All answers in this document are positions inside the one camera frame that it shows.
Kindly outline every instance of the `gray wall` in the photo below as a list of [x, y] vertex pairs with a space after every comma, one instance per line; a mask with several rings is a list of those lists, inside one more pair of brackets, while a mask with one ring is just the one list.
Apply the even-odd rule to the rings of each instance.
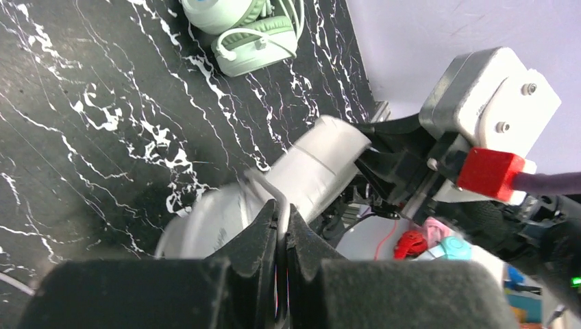
[[375, 99], [394, 117], [416, 113], [455, 56], [511, 47], [563, 101], [528, 158], [539, 172], [581, 171], [581, 1], [347, 2]]

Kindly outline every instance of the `screw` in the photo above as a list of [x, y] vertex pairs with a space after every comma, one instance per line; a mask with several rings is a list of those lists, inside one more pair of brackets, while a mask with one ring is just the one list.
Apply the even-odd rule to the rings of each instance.
[[536, 84], [526, 84], [523, 86], [523, 95], [532, 95], [536, 91]]
[[430, 168], [431, 170], [438, 171], [438, 160], [434, 158], [429, 158], [426, 164], [428, 165], [428, 168]]
[[496, 125], [496, 131], [503, 134], [505, 132], [507, 132], [510, 129], [510, 125], [507, 122], [499, 122]]

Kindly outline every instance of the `black marble surface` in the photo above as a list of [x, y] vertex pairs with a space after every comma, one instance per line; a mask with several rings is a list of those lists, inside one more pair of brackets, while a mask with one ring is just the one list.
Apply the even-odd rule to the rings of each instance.
[[[166, 223], [321, 114], [373, 100], [345, 0], [306, 0], [298, 59], [228, 78], [177, 0], [0, 0], [0, 271], [148, 257]], [[27, 298], [0, 282], [0, 322]]]

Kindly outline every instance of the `red block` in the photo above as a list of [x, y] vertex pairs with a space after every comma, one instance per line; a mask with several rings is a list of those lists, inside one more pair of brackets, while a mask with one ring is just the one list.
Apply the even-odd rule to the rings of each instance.
[[525, 159], [516, 154], [474, 147], [468, 153], [456, 184], [460, 188], [507, 202], [514, 192], [512, 180], [524, 167]]

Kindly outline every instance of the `headphones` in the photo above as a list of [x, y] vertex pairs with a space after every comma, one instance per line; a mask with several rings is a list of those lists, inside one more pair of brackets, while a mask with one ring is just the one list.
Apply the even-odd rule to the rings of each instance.
[[298, 0], [299, 14], [293, 0], [277, 2], [284, 16], [272, 16], [271, 0], [182, 0], [182, 5], [192, 25], [219, 35], [212, 43], [218, 65], [236, 77], [297, 57], [304, 0]]

